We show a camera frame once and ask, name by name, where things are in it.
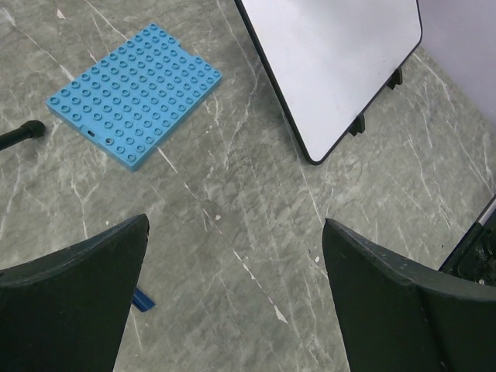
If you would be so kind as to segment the white whiteboard black frame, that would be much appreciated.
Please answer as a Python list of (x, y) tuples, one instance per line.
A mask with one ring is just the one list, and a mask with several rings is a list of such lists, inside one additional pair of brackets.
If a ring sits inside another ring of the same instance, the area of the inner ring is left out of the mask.
[(321, 164), (422, 41), (416, 1), (238, 1), (305, 159)]

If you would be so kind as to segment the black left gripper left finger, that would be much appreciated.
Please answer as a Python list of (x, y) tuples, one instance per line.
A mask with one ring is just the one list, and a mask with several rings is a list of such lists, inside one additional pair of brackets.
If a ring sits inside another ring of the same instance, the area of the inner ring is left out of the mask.
[(3, 371), (111, 371), (149, 234), (135, 215), (1, 271)]

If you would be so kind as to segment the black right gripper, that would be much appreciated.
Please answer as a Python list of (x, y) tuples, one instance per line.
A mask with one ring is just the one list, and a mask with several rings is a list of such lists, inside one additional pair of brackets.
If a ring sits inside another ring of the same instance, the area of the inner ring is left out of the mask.
[(495, 286), (495, 196), (443, 262), (439, 272)]

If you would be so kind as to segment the blue marker cap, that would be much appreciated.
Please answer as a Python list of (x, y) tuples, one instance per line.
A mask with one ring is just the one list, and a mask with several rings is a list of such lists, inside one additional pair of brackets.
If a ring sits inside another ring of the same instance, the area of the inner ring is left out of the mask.
[(148, 312), (156, 305), (155, 302), (139, 288), (136, 288), (134, 291), (132, 303), (140, 312)]

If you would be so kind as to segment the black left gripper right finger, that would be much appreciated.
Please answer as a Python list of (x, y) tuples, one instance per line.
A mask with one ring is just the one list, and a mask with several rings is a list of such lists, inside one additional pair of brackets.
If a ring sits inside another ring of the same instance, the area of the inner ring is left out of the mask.
[(327, 219), (325, 268), (352, 371), (493, 371), (495, 289)]

